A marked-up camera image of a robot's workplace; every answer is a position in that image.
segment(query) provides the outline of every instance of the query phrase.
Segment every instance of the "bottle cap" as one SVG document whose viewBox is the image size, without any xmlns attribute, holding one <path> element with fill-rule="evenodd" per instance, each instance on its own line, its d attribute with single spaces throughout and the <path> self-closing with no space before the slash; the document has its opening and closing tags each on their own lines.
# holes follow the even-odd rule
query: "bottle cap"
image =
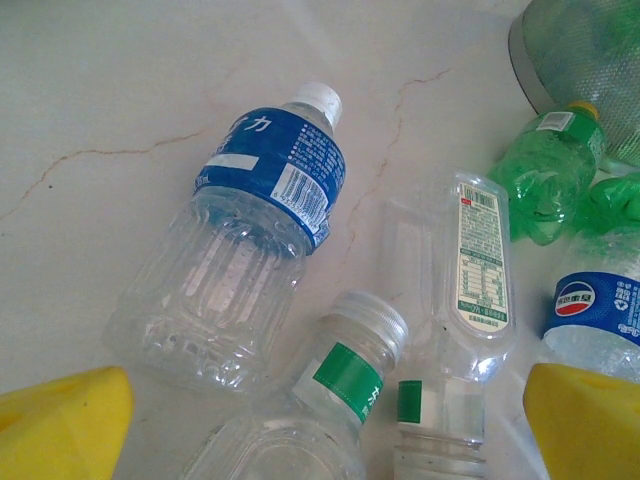
<svg viewBox="0 0 640 480">
<path fill-rule="evenodd" d="M 303 84 L 290 100 L 292 103 L 306 103 L 320 110 L 335 131 L 340 115 L 342 101 L 333 88 L 319 82 Z"/>
<path fill-rule="evenodd" d="M 384 300 L 368 292 L 350 290 L 338 296 L 329 314 L 346 317 L 376 333 L 398 363 L 409 329 L 400 314 Z"/>
<path fill-rule="evenodd" d="M 596 122 L 600 119 L 600 113 L 598 113 L 598 109 L 589 102 L 584 102 L 582 100 L 579 100 L 577 102 L 571 102 L 569 105 L 567 105 L 567 107 L 580 108 L 586 111 L 587 113 L 591 114 L 591 116 Z"/>
</svg>

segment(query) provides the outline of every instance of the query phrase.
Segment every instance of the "white bottle label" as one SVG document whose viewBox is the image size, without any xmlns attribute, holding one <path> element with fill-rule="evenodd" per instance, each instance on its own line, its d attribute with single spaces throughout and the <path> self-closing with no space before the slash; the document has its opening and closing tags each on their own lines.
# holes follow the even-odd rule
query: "white bottle label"
<svg viewBox="0 0 640 480">
<path fill-rule="evenodd" d="M 498 332 L 509 323 L 498 196 L 461 183 L 457 308 L 469 325 Z"/>
</svg>

